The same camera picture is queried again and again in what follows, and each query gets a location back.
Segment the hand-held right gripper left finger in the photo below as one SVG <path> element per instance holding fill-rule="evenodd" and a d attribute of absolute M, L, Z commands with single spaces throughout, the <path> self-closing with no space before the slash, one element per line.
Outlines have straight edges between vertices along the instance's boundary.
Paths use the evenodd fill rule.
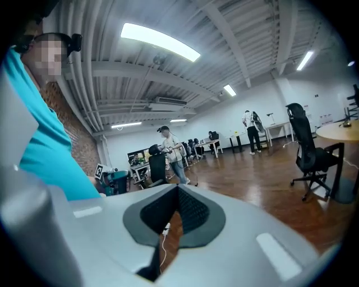
<path fill-rule="evenodd" d="M 125 195 L 68 201 L 50 188 L 51 221 L 59 243 L 53 248 L 58 266 L 51 275 L 55 287 L 178 287 L 174 266 L 159 271 L 159 233 L 144 222 L 152 218 L 162 228 L 169 217 L 157 215 L 159 200 L 169 205 L 176 186 Z"/>

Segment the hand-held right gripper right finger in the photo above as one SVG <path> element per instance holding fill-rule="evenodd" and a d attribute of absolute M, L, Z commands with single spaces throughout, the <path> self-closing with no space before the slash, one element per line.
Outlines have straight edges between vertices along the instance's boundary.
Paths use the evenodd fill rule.
<path fill-rule="evenodd" d="M 336 244 L 319 255 L 303 236 L 250 203 L 189 189 L 223 209 L 224 228 L 204 247 L 179 249 L 160 287 L 310 287 L 338 253 Z"/>

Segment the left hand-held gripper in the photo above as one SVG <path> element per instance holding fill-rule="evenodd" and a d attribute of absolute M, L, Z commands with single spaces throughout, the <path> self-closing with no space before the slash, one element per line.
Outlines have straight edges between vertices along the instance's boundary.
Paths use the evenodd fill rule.
<path fill-rule="evenodd" d="M 118 170 L 117 168 L 98 164 L 94 177 L 99 181 L 106 196 L 120 195 L 128 192 L 130 180 L 128 170 Z"/>

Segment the black office chair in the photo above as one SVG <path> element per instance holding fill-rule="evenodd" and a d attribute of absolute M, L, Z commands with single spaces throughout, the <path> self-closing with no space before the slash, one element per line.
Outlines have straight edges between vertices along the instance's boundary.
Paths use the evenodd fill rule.
<path fill-rule="evenodd" d="M 306 117 L 305 110 L 298 103 L 291 103 L 286 106 L 289 116 L 289 122 L 296 135 L 298 150 L 296 156 L 296 165 L 303 172 L 303 177 L 295 178 L 290 182 L 309 182 L 308 190 L 302 196 L 305 202 L 311 193 L 311 187 L 314 183 L 326 190 L 326 196 L 330 196 L 339 187 L 340 176 L 343 167 L 344 144 L 335 143 L 326 148 L 316 147 L 314 137 L 311 132 L 310 123 Z M 336 174 L 331 187 L 327 186 L 327 171 L 336 166 Z"/>

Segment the black swivel chair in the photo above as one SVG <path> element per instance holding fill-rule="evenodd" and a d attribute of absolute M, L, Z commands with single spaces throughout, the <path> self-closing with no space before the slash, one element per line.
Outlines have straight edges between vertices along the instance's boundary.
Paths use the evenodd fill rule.
<path fill-rule="evenodd" d="M 159 150 L 157 144 L 149 147 L 149 167 L 152 184 L 148 187 L 156 187 L 168 184 L 165 174 L 165 153 Z"/>

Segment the small white desk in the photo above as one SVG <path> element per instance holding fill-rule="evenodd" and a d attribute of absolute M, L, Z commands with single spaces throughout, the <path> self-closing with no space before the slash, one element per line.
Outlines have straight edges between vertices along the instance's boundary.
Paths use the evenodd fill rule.
<path fill-rule="evenodd" d="M 141 163 L 139 165 L 130 166 L 130 172 L 135 184 L 143 182 L 148 177 L 150 172 L 149 163 Z"/>

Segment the person's teal shirt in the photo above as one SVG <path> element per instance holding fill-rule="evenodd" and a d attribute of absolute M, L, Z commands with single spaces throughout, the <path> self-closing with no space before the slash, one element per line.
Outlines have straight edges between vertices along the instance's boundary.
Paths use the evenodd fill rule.
<path fill-rule="evenodd" d="M 39 125 L 25 149 L 20 168 L 61 188 L 69 201 L 99 198 L 99 192 L 71 155 L 71 140 L 63 124 L 41 97 L 20 54 L 10 48 L 3 65 L 12 87 Z"/>

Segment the ceiling air conditioner unit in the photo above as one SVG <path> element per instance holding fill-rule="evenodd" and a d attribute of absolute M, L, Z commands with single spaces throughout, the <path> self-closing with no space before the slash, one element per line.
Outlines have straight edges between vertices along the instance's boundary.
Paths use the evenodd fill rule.
<path fill-rule="evenodd" d="M 157 96 L 155 98 L 155 102 L 159 104 L 170 104 L 170 105 L 180 105 L 180 106 L 187 105 L 186 101 L 180 99 L 174 99 L 174 98 L 166 98 L 161 96 Z"/>

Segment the wooden desk white legs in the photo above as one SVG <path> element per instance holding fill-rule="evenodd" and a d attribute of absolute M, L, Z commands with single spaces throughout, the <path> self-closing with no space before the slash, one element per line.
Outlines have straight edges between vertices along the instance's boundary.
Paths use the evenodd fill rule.
<path fill-rule="evenodd" d="M 220 139 L 209 141 L 209 142 L 203 142 L 203 143 L 199 143 L 197 145 L 194 145 L 194 150 L 195 150 L 195 155 L 196 155 L 197 160 L 199 160 L 199 155 L 198 155 L 196 149 L 199 148 L 199 147 L 202 147 L 202 146 L 206 146 L 206 145 L 209 145 L 209 146 L 213 147 L 215 157 L 218 158 L 218 150 L 220 150 L 220 152 L 223 153 L 223 149 L 222 149 L 222 147 L 220 145 L 218 147 L 216 147 L 215 144 L 217 142 L 220 143 Z"/>

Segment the pale round table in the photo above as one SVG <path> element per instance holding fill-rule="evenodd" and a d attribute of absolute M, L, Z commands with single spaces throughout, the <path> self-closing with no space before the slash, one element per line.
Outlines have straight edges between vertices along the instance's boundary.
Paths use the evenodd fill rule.
<path fill-rule="evenodd" d="M 243 145 L 241 142 L 241 136 L 243 135 L 244 133 L 235 132 L 233 135 L 225 138 L 229 140 L 231 150 L 234 154 L 243 151 Z"/>

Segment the pale wooden desk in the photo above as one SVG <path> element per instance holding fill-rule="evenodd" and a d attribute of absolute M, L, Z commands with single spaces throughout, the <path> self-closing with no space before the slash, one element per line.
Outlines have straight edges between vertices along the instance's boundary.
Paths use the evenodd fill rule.
<path fill-rule="evenodd" d="M 272 142 L 273 138 L 271 136 L 270 131 L 273 130 L 273 129 L 278 129 L 278 128 L 283 129 L 285 137 L 288 137 L 288 135 L 290 135 L 291 136 L 291 142 L 294 142 L 293 128 L 292 128 L 289 121 L 288 122 L 283 122 L 283 123 L 271 124 L 270 126 L 265 128 L 266 135 L 268 137 L 270 147 L 273 147 L 273 142 Z"/>

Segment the round wooden table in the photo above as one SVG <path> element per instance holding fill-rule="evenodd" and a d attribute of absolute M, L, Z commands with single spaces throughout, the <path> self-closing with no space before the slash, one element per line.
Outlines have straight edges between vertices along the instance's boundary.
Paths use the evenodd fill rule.
<path fill-rule="evenodd" d="M 342 177 L 344 163 L 344 144 L 346 142 L 359 144 L 359 119 L 351 120 L 350 128 L 339 127 L 342 122 L 335 122 L 320 127 L 316 134 L 326 140 L 339 144 L 339 164 L 333 180 L 329 197 L 338 203 L 350 204 L 355 201 L 359 189 L 359 169 L 355 181 Z"/>

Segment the black metal railing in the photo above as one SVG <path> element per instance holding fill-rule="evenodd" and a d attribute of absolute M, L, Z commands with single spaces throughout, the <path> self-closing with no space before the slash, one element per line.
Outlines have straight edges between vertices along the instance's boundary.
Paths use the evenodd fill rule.
<path fill-rule="evenodd" d="M 359 119 L 359 87 L 357 84 L 353 85 L 354 94 L 352 96 L 347 97 L 349 101 L 348 106 L 345 107 L 344 111 L 346 113 L 346 117 L 351 119 Z"/>

